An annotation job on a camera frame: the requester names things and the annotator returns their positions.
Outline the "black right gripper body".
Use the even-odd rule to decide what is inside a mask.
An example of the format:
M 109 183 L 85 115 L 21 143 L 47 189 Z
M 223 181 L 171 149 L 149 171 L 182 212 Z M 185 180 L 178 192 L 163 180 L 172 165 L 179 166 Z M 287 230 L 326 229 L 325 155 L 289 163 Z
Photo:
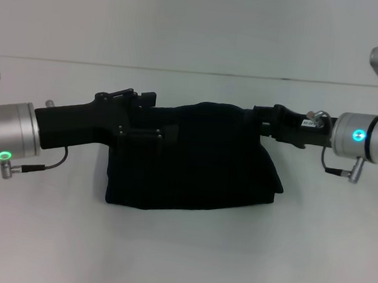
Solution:
M 332 123 L 330 123 L 328 118 L 322 117 L 321 121 L 324 125 L 318 128 L 316 126 L 302 125 L 303 121 L 307 120 L 304 114 L 290 111 L 282 105 L 275 105 L 273 109 L 274 115 L 271 122 L 270 137 L 274 140 L 292 144 L 302 149 L 305 149 L 309 144 L 312 146 L 331 147 L 330 132 L 336 123 L 336 118 L 331 118 Z

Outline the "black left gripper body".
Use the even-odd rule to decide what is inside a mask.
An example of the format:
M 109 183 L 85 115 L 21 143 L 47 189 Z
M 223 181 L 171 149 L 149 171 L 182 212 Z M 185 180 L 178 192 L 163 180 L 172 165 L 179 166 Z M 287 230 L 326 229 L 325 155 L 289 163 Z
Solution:
M 41 148 L 92 143 L 116 148 L 129 128 L 128 109 L 136 97 L 130 92 L 99 92 L 87 104 L 35 109 Z

